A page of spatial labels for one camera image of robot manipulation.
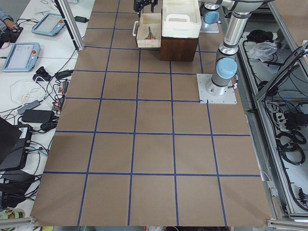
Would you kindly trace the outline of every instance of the tablet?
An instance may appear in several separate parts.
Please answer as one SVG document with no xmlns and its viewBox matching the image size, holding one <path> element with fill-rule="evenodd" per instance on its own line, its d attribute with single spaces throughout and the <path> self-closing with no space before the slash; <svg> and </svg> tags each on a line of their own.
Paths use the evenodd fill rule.
<svg viewBox="0 0 308 231">
<path fill-rule="evenodd" d="M 2 71 L 31 71 L 38 59 L 39 51 L 40 45 L 37 42 L 15 43 L 5 60 Z"/>
<path fill-rule="evenodd" d="M 59 33 L 64 25 L 65 23 L 61 15 L 48 13 L 32 28 L 32 33 L 54 36 Z"/>
</svg>

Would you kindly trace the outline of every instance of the white mounting plate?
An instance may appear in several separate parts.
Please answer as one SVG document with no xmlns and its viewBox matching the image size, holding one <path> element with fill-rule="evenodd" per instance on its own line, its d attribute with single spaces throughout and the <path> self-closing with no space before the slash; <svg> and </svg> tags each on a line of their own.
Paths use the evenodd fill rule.
<svg viewBox="0 0 308 231">
<path fill-rule="evenodd" d="M 208 25 L 207 27 L 202 27 L 200 29 L 201 33 L 215 33 L 218 34 L 219 33 L 219 28 L 218 28 L 218 24 L 217 23 L 213 23 L 211 25 Z"/>
<path fill-rule="evenodd" d="M 236 104 L 236 97 L 233 88 L 228 88 L 227 92 L 220 96 L 211 95 L 206 89 L 206 82 L 212 77 L 212 74 L 197 74 L 198 90 L 200 103 L 209 104 Z"/>
</svg>

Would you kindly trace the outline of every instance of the person's hand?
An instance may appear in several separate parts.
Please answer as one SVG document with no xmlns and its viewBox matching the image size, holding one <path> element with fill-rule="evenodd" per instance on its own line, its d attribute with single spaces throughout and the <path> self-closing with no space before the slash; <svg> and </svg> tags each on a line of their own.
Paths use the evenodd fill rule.
<svg viewBox="0 0 308 231">
<path fill-rule="evenodd" d="M 4 19 L 4 24 L 8 29 L 12 29 L 12 27 L 16 25 L 16 23 L 11 21 L 10 19 Z"/>
</svg>

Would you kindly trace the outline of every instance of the scissors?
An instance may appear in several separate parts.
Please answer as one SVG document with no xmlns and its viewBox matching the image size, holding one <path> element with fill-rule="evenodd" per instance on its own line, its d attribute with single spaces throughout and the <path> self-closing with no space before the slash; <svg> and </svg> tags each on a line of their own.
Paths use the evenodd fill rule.
<svg viewBox="0 0 308 231">
<path fill-rule="evenodd" d="M 155 36 L 152 34 L 150 27 L 149 27 L 149 35 L 145 39 L 155 39 Z"/>
</svg>

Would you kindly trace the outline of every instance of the plastic bag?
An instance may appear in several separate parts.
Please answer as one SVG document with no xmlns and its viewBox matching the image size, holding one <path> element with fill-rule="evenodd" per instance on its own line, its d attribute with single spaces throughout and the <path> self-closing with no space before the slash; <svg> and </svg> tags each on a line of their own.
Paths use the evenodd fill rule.
<svg viewBox="0 0 308 231">
<path fill-rule="evenodd" d="M 257 43 L 249 52 L 248 57 L 251 59 L 259 59 L 261 62 L 270 61 L 277 51 L 277 45 L 273 42 Z"/>
</svg>

